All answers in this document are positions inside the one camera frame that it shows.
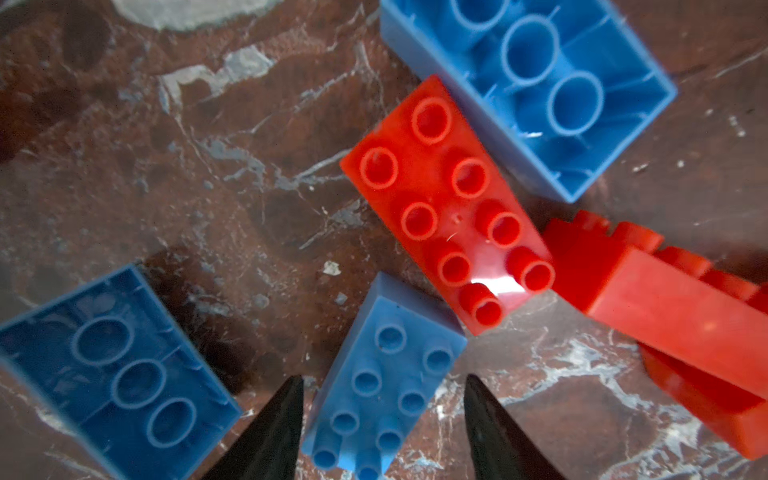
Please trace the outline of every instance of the lego brick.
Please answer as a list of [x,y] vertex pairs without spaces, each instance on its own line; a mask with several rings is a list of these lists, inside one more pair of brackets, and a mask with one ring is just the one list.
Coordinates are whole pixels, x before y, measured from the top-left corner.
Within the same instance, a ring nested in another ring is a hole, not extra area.
[[315,398],[302,452],[376,480],[464,351],[455,315],[379,273]]
[[438,74],[488,151],[572,203],[677,89],[608,0],[381,0],[381,35]]
[[587,316],[667,355],[768,398],[768,303],[758,286],[712,269],[658,233],[581,211],[543,237],[553,289]]
[[640,344],[648,375],[741,455],[768,454],[768,402]]
[[547,247],[437,77],[341,167],[473,334],[550,288]]
[[0,326],[0,354],[120,480],[183,480],[241,415],[132,265]]

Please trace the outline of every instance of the blue lego stud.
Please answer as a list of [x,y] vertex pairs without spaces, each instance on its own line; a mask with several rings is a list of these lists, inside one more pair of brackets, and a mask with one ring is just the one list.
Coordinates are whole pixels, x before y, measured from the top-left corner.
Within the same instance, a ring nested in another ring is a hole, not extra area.
[[0,355],[119,480],[184,480],[242,413],[132,265],[0,326]]
[[379,273],[312,405],[302,451],[376,480],[467,345],[444,303]]
[[497,162],[575,202],[677,89],[608,0],[381,0],[384,41],[437,74]]

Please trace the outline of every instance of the brown marble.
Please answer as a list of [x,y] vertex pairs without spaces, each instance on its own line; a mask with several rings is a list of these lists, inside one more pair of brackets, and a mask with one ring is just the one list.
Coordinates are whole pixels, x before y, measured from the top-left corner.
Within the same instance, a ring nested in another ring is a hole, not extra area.
[[[539,227],[588,208],[768,280],[768,3],[617,3],[680,97],[578,205],[513,189]],[[376,8],[284,0],[190,32],[106,0],[0,13],[0,320],[140,263],[247,411],[201,472],[287,376],[311,400],[376,272],[434,293],[338,167],[418,84]],[[473,478],[468,372],[572,480],[768,478],[551,293],[471,339],[389,478]],[[5,371],[0,399],[3,478],[108,478]],[[300,457],[297,478],[342,476]]]

